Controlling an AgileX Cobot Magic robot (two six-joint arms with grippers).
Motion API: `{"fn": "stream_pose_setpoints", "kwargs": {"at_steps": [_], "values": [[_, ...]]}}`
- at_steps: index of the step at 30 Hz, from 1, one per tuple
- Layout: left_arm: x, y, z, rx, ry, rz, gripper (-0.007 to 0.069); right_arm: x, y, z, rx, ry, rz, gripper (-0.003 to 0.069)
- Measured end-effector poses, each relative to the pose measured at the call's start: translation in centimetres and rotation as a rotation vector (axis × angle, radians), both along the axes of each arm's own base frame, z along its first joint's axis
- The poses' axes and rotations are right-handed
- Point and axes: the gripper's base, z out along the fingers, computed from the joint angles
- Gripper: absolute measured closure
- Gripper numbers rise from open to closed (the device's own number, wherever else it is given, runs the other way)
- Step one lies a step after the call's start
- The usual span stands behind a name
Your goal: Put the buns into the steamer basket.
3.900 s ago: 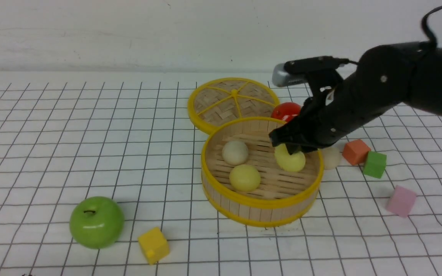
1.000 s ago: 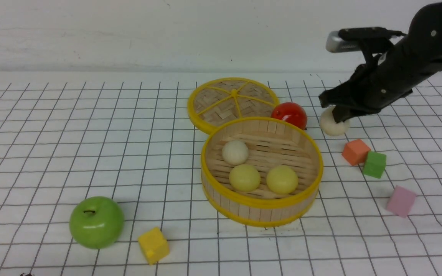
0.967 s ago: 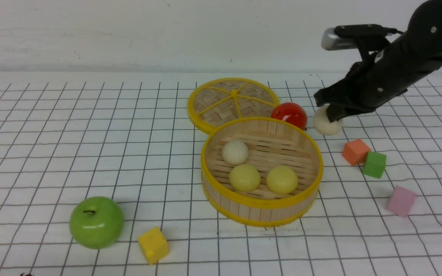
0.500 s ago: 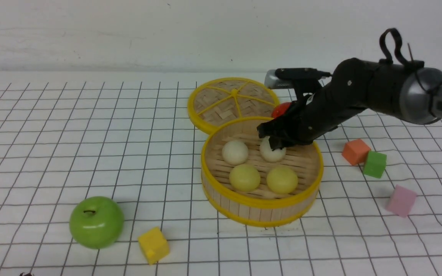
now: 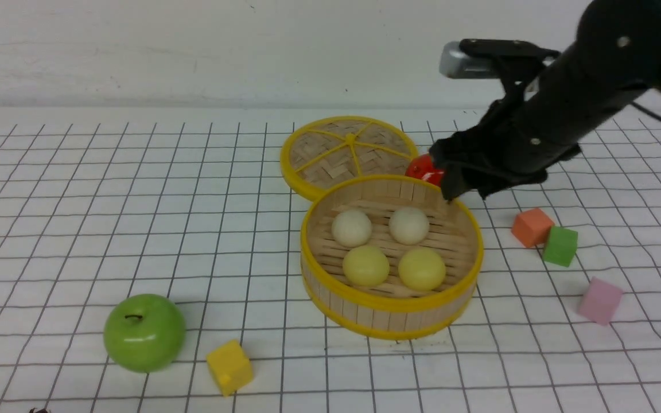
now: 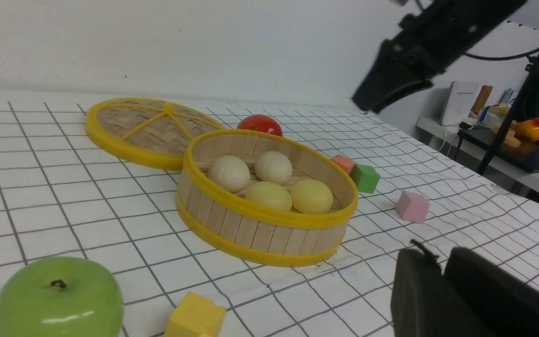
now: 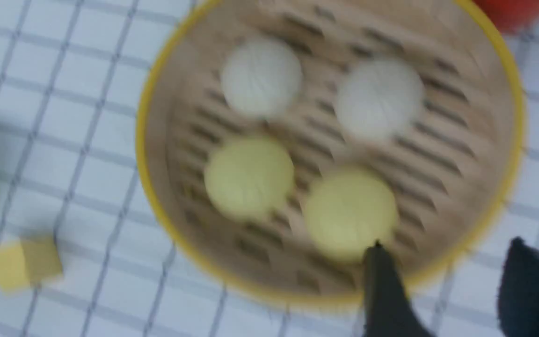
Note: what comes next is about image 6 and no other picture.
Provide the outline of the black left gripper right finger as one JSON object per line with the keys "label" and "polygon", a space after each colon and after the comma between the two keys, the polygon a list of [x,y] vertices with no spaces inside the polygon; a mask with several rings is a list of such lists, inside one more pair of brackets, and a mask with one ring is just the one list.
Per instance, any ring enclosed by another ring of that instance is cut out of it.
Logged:
{"label": "black left gripper right finger", "polygon": [[455,247],[444,278],[497,337],[539,337],[539,291],[468,248]]}

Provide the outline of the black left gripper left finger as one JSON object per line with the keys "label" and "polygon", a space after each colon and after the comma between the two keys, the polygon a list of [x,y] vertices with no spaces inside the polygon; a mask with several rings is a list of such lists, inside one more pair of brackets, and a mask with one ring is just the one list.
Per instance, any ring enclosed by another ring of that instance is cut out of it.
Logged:
{"label": "black left gripper left finger", "polygon": [[419,241],[396,258],[391,315],[396,337],[493,337],[444,279],[438,256]]}

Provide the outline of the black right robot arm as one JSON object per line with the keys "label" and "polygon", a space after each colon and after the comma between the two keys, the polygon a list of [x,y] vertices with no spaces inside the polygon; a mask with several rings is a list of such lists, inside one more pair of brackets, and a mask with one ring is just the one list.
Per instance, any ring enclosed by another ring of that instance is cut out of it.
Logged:
{"label": "black right robot arm", "polygon": [[[504,21],[539,30],[539,0],[435,0],[406,15],[384,40],[352,96],[361,111],[380,113],[432,87],[432,79]],[[500,149],[512,119],[539,85],[533,62],[478,173]],[[539,337],[539,292],[468,248],[455,247],[445,267],[416,240],[396,258],[392,326],[396,337]]]}

